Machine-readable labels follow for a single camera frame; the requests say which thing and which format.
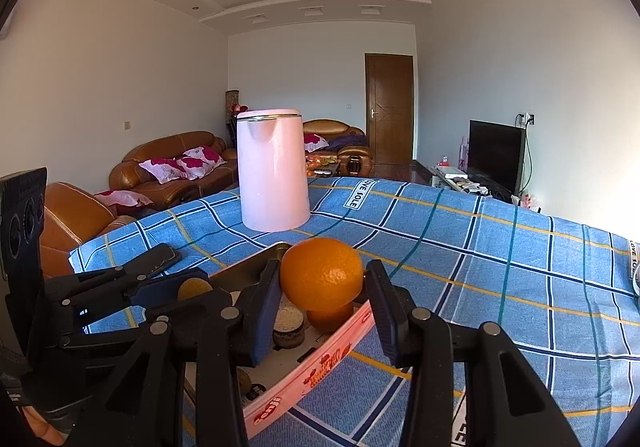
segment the blue checkered tablecloth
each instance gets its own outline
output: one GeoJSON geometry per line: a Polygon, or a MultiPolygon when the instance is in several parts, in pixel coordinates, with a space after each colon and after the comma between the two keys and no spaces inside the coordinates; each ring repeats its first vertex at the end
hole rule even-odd
{"type": "MultiPolygon", "coordinates": [[[[613,435],[640,390],[640,315],[626,239],[493,199],[378,180],[359,209],[345,203],[361,178],[309,184],[311,218],[282,233],[242,224],[236,191],[160,212],[71,254],[76,272],[120,265],[165,242],[182,260],[164,274],[210,274],[279,241],[340,239],[364,263],[381,259],[393,283],[447,321],[497,321],[531,363],[585,447],[613,435]]],[[[140,308],[89,332],[135,326],[140,308]]],[[[297,406],[251,440],[258,446],[395,446],[411,374],[388,365],[373,329],[297,406]]],[[[456,401],[464,392],[456,364],[456,401]]],[[[185,445],[193,444],[193,410],[185,445]]],[[[464,445],[454,435],[452,445],[464,445]]]]}

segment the purple blanket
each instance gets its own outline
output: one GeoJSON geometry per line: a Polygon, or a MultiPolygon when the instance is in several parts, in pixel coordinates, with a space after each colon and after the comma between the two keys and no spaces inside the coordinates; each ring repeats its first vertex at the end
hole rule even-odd
{"type": "Polygon", "coordinates": [[[340,151],[343,147],[348,145],[369,145],[367,137],[362,134],[345,134],[344,136],[338,136],[329,142],[329,147],[325,147],[327,151],[340,151]]]}

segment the brown leather sofa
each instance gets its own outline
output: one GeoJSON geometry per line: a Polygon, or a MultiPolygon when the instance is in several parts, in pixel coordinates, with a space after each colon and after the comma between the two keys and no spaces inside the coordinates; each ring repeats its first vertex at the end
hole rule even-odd
{"type": "Polygon", "coordinates": [[[40,262],[45,277],[74,273],[69,252],[94,237],[136,221],[115,216],[88,192],[68,183],[47,185],[44,230],[40,236],[40,262]]]}
{"type": "Polygon", "coordinates": [[[207,131],[191,131],[174,134],[137,146],[127,153],[109,175],[109,186],[114,190],[140,192],[154,202],[155,210],[165,210],[203,196],[215,194],[232,187],[238,181],[238,154],[227,149],[222,138],[207,131]],[[197,180],[173,180],[164,185],[138,164],[152,158],[175,158],[185,151],[207,145],[213,148],[226,163],[197,180]]]}
{"type": "MultiPolygon", "coordinates": [[[[331,142],[338,136],[347,134],[362,134],[364,132],[357,127],[351,127],[344,122],[337,120],[308,120],[302,124],[302,131],[305,133],[322,136],[326,141],[331,142]]],[[[371,150],[364,145],[347,145],[339,151],[325,151],[319,149],[310,153],[313,156],[334,156],[340,162],[338,174],[340,176],[360,176],[368,178],[371,172],[372,156],[371,150]]]]}

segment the pillow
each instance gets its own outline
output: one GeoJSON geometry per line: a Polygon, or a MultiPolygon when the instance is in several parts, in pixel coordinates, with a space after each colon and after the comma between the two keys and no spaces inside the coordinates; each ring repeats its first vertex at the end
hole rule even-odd
{"type": "Polygon", "coordinates": [[[329,143],[317,134],[305,133],[305,151],[313,152],[329,147],[329,143]]]}
{"type": "Polygon", "coordinates": [[[369,145],[367,137],[363,134],[344,134],[342,136],[336,136],[329,144],[327,151],[340,151],[347,145],[369,145]]]}
{"type": "Polygon", "coordinates": [[[111,205],[121,205],[123,207],[142,207],[143,205],[153,205],[154,202],[144,194],[133,191],[105,191],[94,194],[100,203],[111,207],[111,205]]]}
{"type": "Polygon", "coordinates": [[[174,159],[152,158],[138,165],[155,176],[160,185],[171,180],[187,179],[187,173],[174,159]]]}
{"type": "Polygon", "coordinates": [[[176,162],[187,173],[188,180],[204,178],[204,176],[214,169],[212,164],[199,160],[198,158],[190,158],[188,156],[182,156],[178,158],[176,162]]]}
{"type": "Polygon", "coordinates": [[[220,154],[216,153],[212,148],[207,147],[206,145],[195,147],[193,149],[185,151],[184,155],[188,156],[189,158],[197,158],[198,160],[202,160],[204,163],[212,165],[213,169],[222,165],[223,163],[226,163],[222,159],[222,156],[220,156],[220,154]]]}

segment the ceiling light fixture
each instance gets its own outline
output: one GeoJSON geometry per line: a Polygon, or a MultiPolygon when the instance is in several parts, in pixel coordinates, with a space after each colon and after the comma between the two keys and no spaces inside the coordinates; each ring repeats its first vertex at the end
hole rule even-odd
{"type": "Polygon", "coordinates": [[[384,8],[383,4],[361,4],[361,15],[380,15],[380,10],[384,8]]]}
{"type": "Polygon", "coordinates": [[[261,22],[268,22],[269,19],[263,13],[257,13],[255,15],[247,15],[244,19],[249,19],[251,24],[260,24],[261,22]]]}
{"type": "Polygon", "coordinates": [[[320,17],[324,15],[322,8],[324,6],[302,6],[298,10],[302,10],[305,13],[305,17],[320,17]]]}

